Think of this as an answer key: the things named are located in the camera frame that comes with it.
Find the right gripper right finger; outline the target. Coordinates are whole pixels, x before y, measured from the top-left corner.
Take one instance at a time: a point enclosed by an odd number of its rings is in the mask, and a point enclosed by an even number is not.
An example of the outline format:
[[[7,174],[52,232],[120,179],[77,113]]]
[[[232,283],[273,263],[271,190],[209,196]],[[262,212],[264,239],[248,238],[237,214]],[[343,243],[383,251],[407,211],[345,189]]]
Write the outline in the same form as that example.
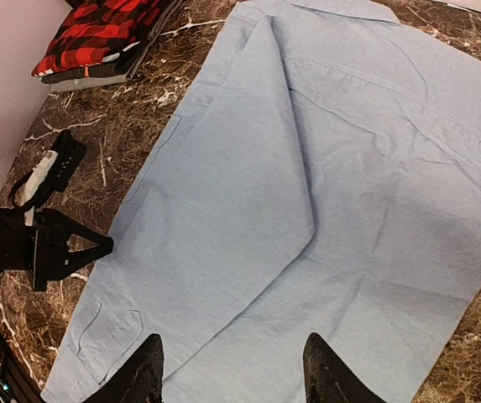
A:
[[[307,403],[385,403],[316,332],[303,350],[303,374]]]

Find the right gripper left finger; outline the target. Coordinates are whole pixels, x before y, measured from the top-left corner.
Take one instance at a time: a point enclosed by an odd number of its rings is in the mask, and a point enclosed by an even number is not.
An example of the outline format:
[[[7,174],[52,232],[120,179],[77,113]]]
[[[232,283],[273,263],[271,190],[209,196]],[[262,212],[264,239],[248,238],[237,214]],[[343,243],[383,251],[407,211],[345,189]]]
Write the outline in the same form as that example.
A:
[[[96,403],[162,402],[164,350],[159,334],[151,334],[128,361],[96,393]]]

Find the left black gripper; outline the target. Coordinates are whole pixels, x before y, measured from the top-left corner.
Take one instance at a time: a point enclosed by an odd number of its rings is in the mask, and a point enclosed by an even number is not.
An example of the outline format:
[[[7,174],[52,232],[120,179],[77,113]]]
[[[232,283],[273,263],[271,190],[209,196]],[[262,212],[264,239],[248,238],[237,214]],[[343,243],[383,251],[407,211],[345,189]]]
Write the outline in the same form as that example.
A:
[[[97,246],[70,252],[68,241],[72,235]],[[7,270],[26,272],[35,291],[43,292],[49,282],[61,281],[107,256],[112,246],[112,238],[60,211],[44,209],[28,226],[21,212],[0,207],[0,274]]]

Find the light blue long sleeve shirt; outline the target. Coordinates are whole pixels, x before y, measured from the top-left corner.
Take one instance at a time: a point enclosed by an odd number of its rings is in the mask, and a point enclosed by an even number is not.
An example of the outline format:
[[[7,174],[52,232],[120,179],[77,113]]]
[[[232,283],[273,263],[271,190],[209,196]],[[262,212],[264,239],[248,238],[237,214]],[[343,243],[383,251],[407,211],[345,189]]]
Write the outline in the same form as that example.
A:
[[[46,401],[157,333],[168,402],[299,402],[317,332],[408,402],[481,288],[481,61],[370,1],[239,3],[111,235]]]

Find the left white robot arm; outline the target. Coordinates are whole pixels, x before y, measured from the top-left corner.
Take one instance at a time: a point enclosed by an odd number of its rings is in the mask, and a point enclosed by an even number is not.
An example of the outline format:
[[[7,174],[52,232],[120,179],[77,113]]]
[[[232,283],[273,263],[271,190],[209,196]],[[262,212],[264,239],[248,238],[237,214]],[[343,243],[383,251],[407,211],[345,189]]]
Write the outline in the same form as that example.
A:
[[[63,280],[112,249],[112,238],[57,210],[36,213],[27,226],[21,212],[0,207],[0,275],[29,272],[35,291],[46,291],[49,282]]]

